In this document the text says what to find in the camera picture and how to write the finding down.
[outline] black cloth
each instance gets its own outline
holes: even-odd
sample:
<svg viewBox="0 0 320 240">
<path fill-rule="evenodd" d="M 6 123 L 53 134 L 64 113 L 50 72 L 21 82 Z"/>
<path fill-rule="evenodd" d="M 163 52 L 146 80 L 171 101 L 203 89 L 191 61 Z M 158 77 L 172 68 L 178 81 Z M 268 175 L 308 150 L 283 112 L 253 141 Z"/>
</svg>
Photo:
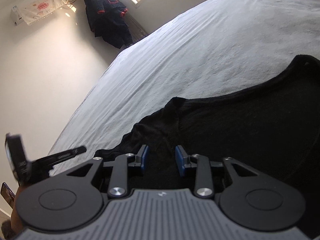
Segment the black cloth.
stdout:
<svg viewBox="0 0 320 240">
<path fill-rule="evenodd" d="M 88 23 L 95 37 L 120 49 L 132 44 L 132 36 L 123 15 L 126 6 L 119 0 L 84 0 Z"/>
<path fill-rule="evenodd" d="M 96 156 L 111 161 L 147 144 L 146 174 L 131 178 L 131 188 L 193 189 L 194 179 L 180 178 L 175 163 L 174 149 L 182 145 L 188 154 L 211 161 L 231 156 L 308 198 L 319 191 L 319 132 L 320 62 L 299 55 L 281 74 L 260 85 L 220 97 L 172 98 L 136 123 L 118 146 L 98 150 Z M 307 201 L 309 211 L 319 211 L 319 203 L 308 203 L 312 200 Z"/>
</svg>

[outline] gray ribbed plate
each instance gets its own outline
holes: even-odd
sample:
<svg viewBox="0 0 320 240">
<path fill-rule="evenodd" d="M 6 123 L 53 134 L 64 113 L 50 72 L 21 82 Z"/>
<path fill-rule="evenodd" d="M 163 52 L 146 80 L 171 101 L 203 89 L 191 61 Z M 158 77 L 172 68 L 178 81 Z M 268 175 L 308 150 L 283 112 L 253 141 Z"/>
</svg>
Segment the gray ribbed plate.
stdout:
<svg viewBox="0 0 320 240">
<path fill-rule="evenodd" d="M 135 190 L 127 199 L 112 200 L 92 224 L 71 233 L 43 234 L 30 229 L 21 240 L 307 240 L 299 229 L 254 232 L 229 220 L 215 202 L 189 189 Z"/>
</svg>

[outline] black handheld device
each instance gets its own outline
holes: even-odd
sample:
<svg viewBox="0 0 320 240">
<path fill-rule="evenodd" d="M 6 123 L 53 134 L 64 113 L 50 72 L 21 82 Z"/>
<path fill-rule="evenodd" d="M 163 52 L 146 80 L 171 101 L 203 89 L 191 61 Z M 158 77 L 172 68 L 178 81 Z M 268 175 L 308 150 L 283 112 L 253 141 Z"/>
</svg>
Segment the black handheld device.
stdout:
<svg viewBox="0 0 320 240">
<path fill-rule="evenodd" d="M 96 156 L 27 188 L 16 200 L 26 227 L 16 239 L 310 240 L 297 227 L 302 194 L 231 157 L 213 162 L 177 146 L 180 176 L 195 178 L 192 191 L 129 191 L 128 179 L 148 169 L 148 152 L 143 145 L 114 161 Z"/>
<path fill-rule="evenodd" d="M 81 146 L 29 161 L 24 152 L 21 136 L 10 134 L 7 134 L 5 138 L 5 150 L 12 173 L 20 185 L 35 184 L 49 178 L 49 171 L 53 169 L 54 165 L 87 151 L 86 147 Z"/>
</svg>

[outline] radiator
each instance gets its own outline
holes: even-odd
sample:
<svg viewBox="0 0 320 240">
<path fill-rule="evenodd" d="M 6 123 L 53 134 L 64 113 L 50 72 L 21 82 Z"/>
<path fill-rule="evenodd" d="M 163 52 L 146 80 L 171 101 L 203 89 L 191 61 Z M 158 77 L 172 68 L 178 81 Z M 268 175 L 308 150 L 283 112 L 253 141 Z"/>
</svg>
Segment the radiator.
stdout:
<svg viewBox="0 0 320 240">
<path fill-rule="evenodd" d="M 130 15 L 130 13 L 127 12 L 125 14 L 124 21 L 129 27 L 133 44 L 148 36 L 146 31 L 144 31 L 141 25 Z"/>
</svg>

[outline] red trim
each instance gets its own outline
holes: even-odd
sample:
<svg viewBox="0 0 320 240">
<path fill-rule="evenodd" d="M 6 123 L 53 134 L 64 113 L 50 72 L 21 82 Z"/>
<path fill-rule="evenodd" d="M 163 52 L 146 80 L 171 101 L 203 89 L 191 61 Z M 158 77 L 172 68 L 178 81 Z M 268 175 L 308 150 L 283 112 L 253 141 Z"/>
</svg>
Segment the red trim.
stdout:
<svg viewBox="0 0 320 240">
<path fill-rule="evenodd" d="M 115 3 L 118 3 L 119 1 L 116 0 L 115 2 L 111 2 L 110 0 L 108 0 L 108 2 L 111 3 L 111 4 L 115 4 Z"/>
<path fill-rule="evenodd" d="M 120 16 L 121 16 L 121 17 L 124 17 L 124 16 L 125 16 L 125 13 L 126 13 L 127 11 L 128 11 L 128 9 L 127 9 L 127 8 L 126 8 L 126 9 L 124 9 L 124 11 L 120 13 Z"/>
</svg>

